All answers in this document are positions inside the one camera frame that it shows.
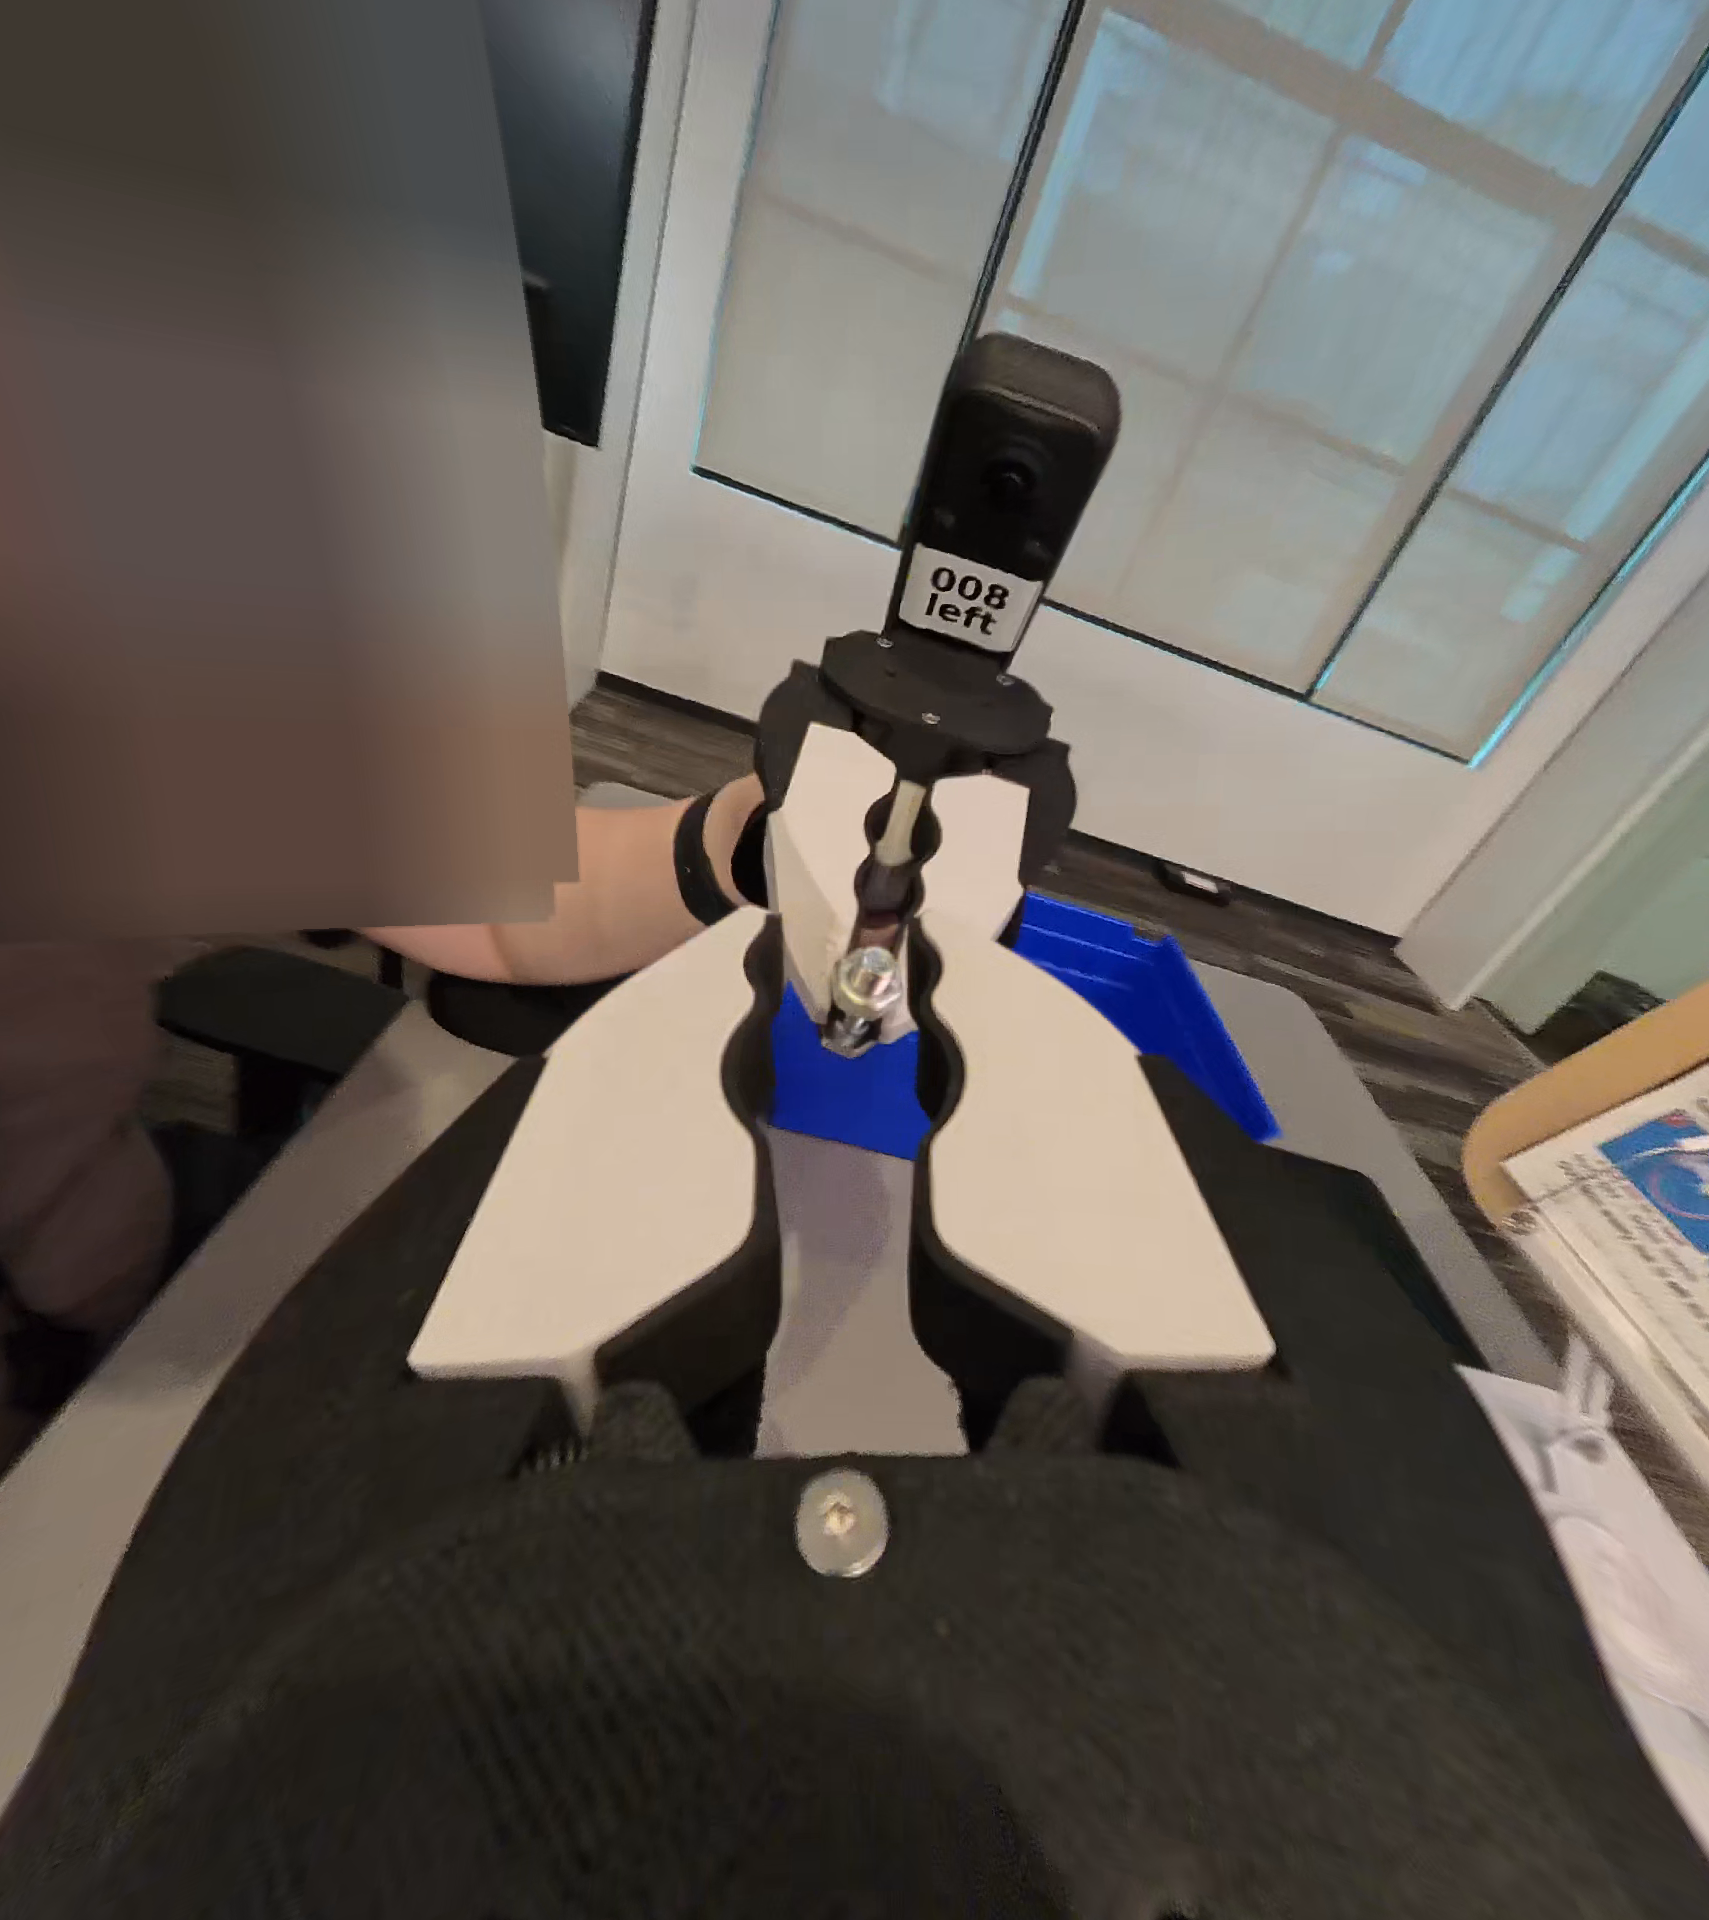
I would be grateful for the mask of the large black screen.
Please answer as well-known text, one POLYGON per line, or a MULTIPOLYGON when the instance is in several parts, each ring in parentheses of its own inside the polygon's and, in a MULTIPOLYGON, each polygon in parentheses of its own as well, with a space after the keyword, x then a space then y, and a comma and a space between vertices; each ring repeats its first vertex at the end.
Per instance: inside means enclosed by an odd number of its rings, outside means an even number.
POLYGON ((654 2, 482 2, 548 433, 602 442, 654 2))

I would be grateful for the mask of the blue plastic bin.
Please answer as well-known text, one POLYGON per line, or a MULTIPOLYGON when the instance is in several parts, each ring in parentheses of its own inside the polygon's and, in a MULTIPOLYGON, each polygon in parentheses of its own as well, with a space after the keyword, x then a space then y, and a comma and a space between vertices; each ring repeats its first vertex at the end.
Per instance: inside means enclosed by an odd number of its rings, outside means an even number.
MULTIPOLYGON (((1174 1064, 1258 1143, 1280 1136, 1269 1105, 1186 954, 1128 922, 1030 893, 1013 951, 1094 1006, 1143 1055, 1174 1064)), ((795 989, 773 1030, 771 1126, 914 1161, 930 1121, 917 1095, 917 1036, 858 1059, 830 1052, 795 989)))

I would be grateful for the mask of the person's left hand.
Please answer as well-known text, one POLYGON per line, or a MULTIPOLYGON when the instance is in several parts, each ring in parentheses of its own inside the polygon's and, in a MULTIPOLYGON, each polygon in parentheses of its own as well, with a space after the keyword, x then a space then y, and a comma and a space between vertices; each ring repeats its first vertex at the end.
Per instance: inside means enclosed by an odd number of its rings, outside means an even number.
POLYGON ((734 905, 767 907, 767 825, 769 807, 756 774, 727 783, 710 799, 702 848, 717 883, 734 905))

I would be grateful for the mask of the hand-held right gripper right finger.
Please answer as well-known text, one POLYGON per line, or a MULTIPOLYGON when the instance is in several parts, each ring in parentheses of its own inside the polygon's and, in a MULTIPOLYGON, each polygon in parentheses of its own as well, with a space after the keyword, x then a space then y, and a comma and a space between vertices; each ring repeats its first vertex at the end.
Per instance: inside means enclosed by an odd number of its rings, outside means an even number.
POLYGON ((1135 1044, 997 939, 924 928, 924 1041, 963 1069, 927 1138, 938 1249, 1063 1333, 1070 1378, 1263 1369, 1272 1331, 1135 1044))

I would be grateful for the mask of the large window with blinds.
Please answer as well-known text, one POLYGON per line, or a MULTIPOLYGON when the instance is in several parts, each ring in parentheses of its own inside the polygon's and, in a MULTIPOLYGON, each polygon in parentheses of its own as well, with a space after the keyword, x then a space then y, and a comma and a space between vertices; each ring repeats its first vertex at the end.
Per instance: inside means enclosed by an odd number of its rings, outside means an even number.
POLYGON ((1709 5, 776 5, 697 473, 891 537, 989 331, 1059 603, 1479 762, 1709 464, 1709 5))

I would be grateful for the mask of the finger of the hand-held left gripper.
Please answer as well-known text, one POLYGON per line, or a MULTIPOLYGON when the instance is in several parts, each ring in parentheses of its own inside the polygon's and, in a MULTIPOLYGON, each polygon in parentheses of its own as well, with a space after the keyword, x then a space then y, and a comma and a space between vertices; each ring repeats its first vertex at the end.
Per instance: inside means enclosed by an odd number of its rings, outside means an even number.
POLYGON ((1028 789, 996 774, 950 775, 932 789, 938 849, 922 871, 922 928, 997 941, 1026 897, 1022 857, 1028 789))
POLYGON ((817 1024, 830 1013, 872 845, 868 817, 883 805, 885 755, 856 733, 809 729, 786 796, 767 817, 769 912, 783 928, 790 986, 817 1024))

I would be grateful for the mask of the wooden board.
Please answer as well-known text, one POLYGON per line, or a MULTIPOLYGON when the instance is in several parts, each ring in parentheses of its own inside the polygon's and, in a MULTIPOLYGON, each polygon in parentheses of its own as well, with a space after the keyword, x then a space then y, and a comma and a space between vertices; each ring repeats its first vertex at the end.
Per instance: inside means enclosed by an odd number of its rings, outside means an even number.
POLYGON ((1463 1151, 1477 1209, 1519 1249, 1538 1289, 1561 1316, 1570 1343, 1582 1343, 1630 1396, 1645 1426, 1709 1511, 1709 1437, 1687 1401, 1651 1367, 1626 1319, 1607 1305, 1582 1270, 1547 1245, 1504 1164, 1561 1131, 1654 1092, 1709 1064, 1709 980, 1588 1044, 1556 1069, 1498 1099, 1471 1129, 1463 1151))

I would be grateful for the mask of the person's left forearm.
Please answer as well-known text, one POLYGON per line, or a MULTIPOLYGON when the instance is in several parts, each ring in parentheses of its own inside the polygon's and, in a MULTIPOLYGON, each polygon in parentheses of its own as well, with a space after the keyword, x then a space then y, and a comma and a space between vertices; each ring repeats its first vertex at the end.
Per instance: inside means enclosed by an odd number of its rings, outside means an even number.
POLYGON ((574 987, 638 973, 697 931, 674 875, 674 834, 691 807, 579 807, 579 877, 557 885, 545 919, 362 936, 433 973, 489 986, 574 987))

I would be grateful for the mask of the white document stand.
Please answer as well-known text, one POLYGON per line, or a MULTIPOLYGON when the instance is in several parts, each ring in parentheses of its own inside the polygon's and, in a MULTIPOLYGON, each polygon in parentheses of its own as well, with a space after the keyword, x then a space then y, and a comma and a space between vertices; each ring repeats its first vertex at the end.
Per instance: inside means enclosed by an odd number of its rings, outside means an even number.
POLYGON ((1709 1779, 1709 1574, 1595 1401, 1461 1369, 1645 1750, 1709 1779))

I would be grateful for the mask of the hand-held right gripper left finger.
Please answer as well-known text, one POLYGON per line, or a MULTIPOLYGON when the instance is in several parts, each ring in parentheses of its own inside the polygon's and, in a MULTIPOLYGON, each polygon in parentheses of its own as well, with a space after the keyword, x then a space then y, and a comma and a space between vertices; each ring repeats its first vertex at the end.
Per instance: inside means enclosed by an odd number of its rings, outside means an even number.
POLYGON ((420 1378, 742 1381, 781 1314, 766 1121, 780 919, 738 909, 540 1066, 409 1367, 420 1378))

